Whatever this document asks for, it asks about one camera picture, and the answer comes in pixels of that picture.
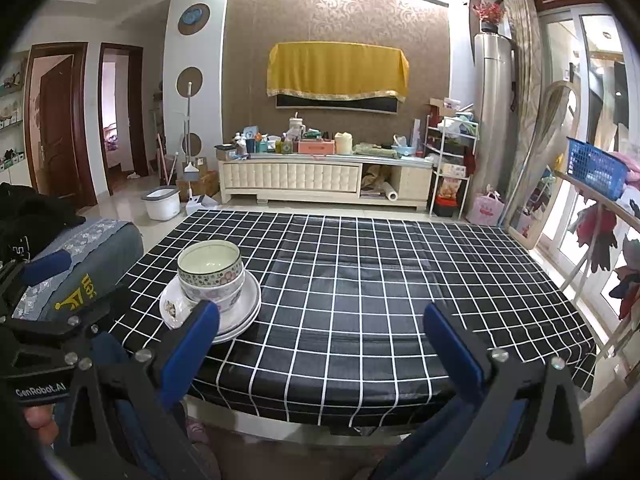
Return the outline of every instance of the mop bucket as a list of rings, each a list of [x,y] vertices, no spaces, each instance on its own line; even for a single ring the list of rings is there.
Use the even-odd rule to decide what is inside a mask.
[[[141,197],[152,220],[165,221],[180,212],[180,195],[176,186],[160,186]]]

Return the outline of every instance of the wooden door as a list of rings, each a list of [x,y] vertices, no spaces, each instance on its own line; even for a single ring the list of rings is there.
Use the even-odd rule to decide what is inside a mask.
[[[71,67],[69,56],[40,79],[40,140],[49,195],[66,198],[76,207],[84,196],[76,166],[71,116]]]
[[[145,134],[142,127],[142,49],[129,50],[129,140],[133,169],[139,176],[149,174],[146,165]]]

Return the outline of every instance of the black flower pot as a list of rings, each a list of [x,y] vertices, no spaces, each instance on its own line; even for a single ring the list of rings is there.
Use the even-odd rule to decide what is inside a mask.
[[[480,30],[498,34],[498,24],[492,22],[480,22]]]

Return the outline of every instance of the finger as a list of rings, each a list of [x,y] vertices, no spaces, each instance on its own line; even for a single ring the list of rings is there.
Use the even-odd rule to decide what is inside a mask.
[[[50,446],[58,436],[58,425],[50,421],[38,430],[38,440],[43,446]]]
[[[24,418],[34,430],[51,422],[52,406],[34,406],[24,410]]]

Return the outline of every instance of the brown patterned wall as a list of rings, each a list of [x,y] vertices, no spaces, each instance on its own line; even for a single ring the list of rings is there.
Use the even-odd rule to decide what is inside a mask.
[[[222,55],[225,141],[244,126],[286,131],[295,110],[277,110],[266,94],[271,47],[283,41],[350,41],[400,48],[409,61],[409,95],[396,115],[300,110],[307,127],[349,132],[354,142],[392,142],[424,130],[430,97],[449,95],[447,8],[423,0],[228,0]]]

